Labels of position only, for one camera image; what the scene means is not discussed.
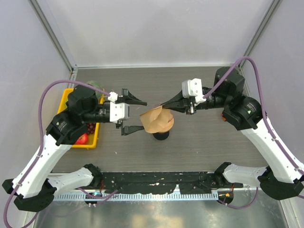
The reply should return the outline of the brown paper coffee filter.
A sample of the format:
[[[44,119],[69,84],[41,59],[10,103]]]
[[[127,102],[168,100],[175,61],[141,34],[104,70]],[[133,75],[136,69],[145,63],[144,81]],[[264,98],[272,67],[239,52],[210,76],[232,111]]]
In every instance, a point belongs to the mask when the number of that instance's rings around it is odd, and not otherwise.
[[[141,123],[147,133],[164,133],[174,125],[171,110],[158,106],[140,115]]]

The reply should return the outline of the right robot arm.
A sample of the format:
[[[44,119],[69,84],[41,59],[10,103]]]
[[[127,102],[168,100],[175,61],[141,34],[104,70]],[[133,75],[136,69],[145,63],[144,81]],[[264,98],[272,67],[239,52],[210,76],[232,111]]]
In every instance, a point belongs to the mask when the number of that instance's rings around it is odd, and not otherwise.
[[[214,172],[218,187],[235,183],[259,187],[275,200],[299,196],[304,189],[304,176],[300,173],[304,165],[279,141],[261,104],[243,93],[244,77],[236,69],[221,67],[216,71],[214,83],[220,83],[215,91],[204,87],[200,79],[186,80],[182,90],[162,103],[162,107],[186,114],[221,108],[223,120],[246,136],[268,164],[244,167],[224,162]]]

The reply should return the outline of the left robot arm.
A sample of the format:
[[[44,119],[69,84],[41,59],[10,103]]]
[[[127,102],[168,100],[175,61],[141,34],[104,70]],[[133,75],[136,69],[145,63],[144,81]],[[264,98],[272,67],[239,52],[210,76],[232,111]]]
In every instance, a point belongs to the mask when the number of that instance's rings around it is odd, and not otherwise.
[[[3,182],[4,190],[16,196],[14,204],[19,210],[40,212],[58,195],[101,185],[102,174],[92,164],[59,178],[48,176],[60,158],[87,133],[88,123],[114,123],[122,135],[143,130],[142,126],[124,126],[123,121],[130,117],[130,105],[147,105],[146,102],[123,89],[121,95],[110,92],[107,101],[100,104],[96,92],[89,84],[77,85],[67,96],[66,109],[55,115],[46,128],[40,147],[25,169],[16,178]]]

